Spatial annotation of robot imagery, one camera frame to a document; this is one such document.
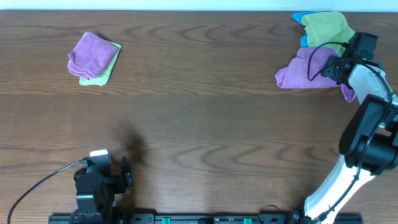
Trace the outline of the purple microfiber cloth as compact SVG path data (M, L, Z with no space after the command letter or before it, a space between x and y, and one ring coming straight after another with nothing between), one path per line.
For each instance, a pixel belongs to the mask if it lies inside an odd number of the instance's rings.
M310 55L314 50L315 47L299 48L297 56L294 57L286 67L281 68L275 74L277 86L286 89L338 87L336 82L331 78L323 77L321 75L317 76L314 81L308 80L308 62ZM321 47L315 52L310 63L311 77L326 65L326 61L329 56L337 56L337 54L333 49L327 47Z

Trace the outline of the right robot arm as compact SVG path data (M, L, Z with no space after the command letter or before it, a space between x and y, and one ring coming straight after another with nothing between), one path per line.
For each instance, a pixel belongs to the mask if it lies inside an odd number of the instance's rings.
M341 135L334 168L291 214L290 223L336 222L363 185L397 166L397 96L380 64L361 57L330 57L322 74L354 90L359 108Z

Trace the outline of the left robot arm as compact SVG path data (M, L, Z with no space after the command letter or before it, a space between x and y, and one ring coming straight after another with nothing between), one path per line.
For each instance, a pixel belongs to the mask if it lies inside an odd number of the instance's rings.
M120 173L111 173L108 155L86 157L74 174L77 210L70 223L123 223L124 214L113 205L117 194L134 185L129 161L124 157Z

